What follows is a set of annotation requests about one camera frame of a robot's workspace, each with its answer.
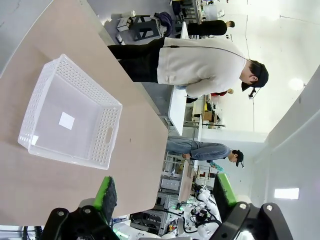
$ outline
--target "white long-sleeve shirt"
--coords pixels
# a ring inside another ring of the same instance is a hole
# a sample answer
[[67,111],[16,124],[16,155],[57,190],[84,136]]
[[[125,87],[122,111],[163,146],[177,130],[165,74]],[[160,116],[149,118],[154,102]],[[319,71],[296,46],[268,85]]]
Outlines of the white long-sleeve shirt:
[[159,52],[157,80],[187,86],[189,96],[199,97],[227,91],[239,80],[245,65],[243,53],[228,40],[166,37]]

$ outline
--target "screw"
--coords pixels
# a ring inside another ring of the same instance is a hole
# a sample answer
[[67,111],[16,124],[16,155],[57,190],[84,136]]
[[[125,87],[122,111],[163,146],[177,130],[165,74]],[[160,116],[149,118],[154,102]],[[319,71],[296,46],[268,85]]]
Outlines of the screw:
[[272,209],[274,209],[271,205],[266,206],[266,209],[268,209],[269,211],[271,211]]
[[240,204],[240,208],[246,209],[246,208],[247,208],[247,205],[245,205],[244,203],[241,203],[241,204]]

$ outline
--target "baseball cap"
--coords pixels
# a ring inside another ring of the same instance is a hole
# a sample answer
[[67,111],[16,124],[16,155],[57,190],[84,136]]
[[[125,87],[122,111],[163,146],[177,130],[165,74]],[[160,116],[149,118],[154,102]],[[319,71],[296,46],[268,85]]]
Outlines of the baseball cap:
[[266,66],[260,62],[256,62],[253,64],[257,64],[257,72],[259,73],[258,76],[256,76],[258,78],[258,81],[256,81],[255,83],[248,85],[245,82],[242,82],[241,84],[241,88],[242,88],[242,92],[247,90],[250,87],[253,88],[262,88],[266,85],[266,83],[268,82],[269,79],[269,73],[266,69]]
[[235,165],[238,167],[239,163],[242,163],[244,161],[244,154],[240,150],[236,150],[235,154],[238,155],[235,163]]

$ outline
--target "person in black shirt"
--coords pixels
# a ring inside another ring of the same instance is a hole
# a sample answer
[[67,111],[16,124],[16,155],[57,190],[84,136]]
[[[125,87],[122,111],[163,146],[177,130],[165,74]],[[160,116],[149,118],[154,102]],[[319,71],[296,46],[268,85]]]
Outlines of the person in black shirt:
[[200,25],[197,23],[189,23],[187,25],[187,30],[189,35],[199,35],[199,36],[208,36],[208,35],[225,35],[227,28],[234,28],[234,21],[224,22],[222,20],[214,21],[203,21]]

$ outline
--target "white plastic basket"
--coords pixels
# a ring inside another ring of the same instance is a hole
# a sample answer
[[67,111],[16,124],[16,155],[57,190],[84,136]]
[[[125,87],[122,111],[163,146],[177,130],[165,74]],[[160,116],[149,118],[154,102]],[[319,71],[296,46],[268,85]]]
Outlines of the white plastic basket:
[[122,104],[66,55],[44,65],[18,143],[33,155],[108,169]]

